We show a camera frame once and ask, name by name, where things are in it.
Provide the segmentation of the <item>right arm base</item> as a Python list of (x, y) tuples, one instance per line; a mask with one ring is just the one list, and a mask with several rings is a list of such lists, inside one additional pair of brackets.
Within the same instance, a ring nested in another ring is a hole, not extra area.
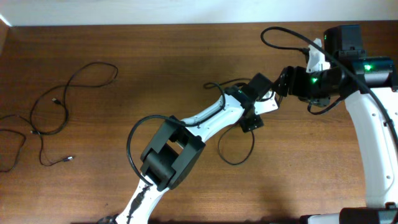
[(397, 223), (396, 208), (343, 208), (339, 213), (304, 215), (300, 224), (390, 224)]

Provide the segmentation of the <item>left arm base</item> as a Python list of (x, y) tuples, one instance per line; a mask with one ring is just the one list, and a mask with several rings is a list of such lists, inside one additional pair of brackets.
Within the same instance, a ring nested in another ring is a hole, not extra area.
[(100, 218), (96, 224), (118, 224), (116, 221), (116, 218), (118, 217), (118, 214), (115, 214), (113, 216), (107, 216)]

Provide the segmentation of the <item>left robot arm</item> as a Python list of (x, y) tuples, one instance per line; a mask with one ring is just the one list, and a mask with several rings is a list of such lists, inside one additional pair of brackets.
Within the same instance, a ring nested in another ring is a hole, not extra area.
[[(209, 138), (237, 125), (244, 133), (264, 125), (260, 115), (272, 110), (272, 82), (258, 73), (252, 79), (240, 78), (230, 83), (227, 88), (214, 82), (204, 84), (206, 89), (217, 88), (221, 96), (195, 116), (179, 120), (154, 114), (132, 127), (126, 154), (140, 181), (126, 208), (110, 223), (147, 223), (164, 193), (176, 188), (192, 170)], [(163, 123), (141, 154), (142, 167), (137, 168), (131, 152), (132, 137), (140, 125), (151, 119), (161, 119)]]

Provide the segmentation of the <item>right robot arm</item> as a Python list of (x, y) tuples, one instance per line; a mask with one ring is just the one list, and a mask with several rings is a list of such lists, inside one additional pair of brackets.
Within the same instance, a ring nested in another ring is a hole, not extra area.
[(397, 222), (397, 70), (389, 57), (370, 57), (358, 25), (326, 30), (308, 42), (307, 67), (287, 67), (274, 91), (324, 114), (344, 103), (358, 138), (366, 204), (337, 213), (304, 215), (300, 223)]

